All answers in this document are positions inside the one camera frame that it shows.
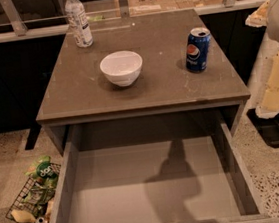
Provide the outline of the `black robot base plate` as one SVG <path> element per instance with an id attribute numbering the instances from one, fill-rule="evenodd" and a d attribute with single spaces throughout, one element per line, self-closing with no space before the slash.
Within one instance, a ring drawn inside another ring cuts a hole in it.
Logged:
<path id="1" fill-rule="evenodd" d="M 249 109 L 247 116 L 264 142 L 272 148 L 279 148 L 279 114 L 272 119 L 261 119 L 256 114 L 255 109 Z"/>

